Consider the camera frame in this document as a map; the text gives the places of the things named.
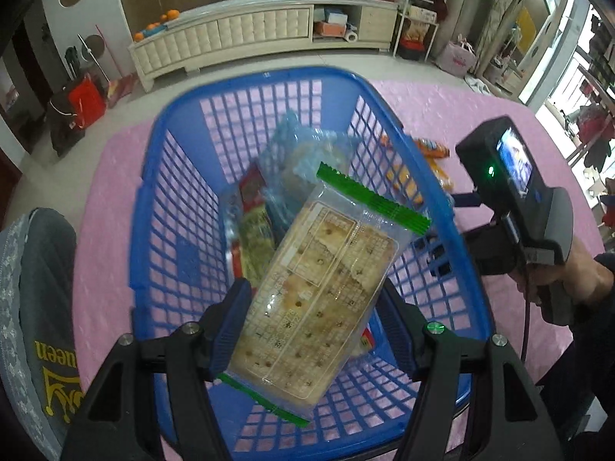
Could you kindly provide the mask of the person right hand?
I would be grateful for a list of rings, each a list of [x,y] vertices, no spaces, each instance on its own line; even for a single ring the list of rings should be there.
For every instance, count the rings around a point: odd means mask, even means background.
[[[565,264],[531,264],[525,270],[512,270],[509,277],[523,298],[537,306],[542,304],[538,295],[540,286],[561,282],[574,304],[592,305],[606,300],[614,285],[613,273],[592,258],[576,236]]]

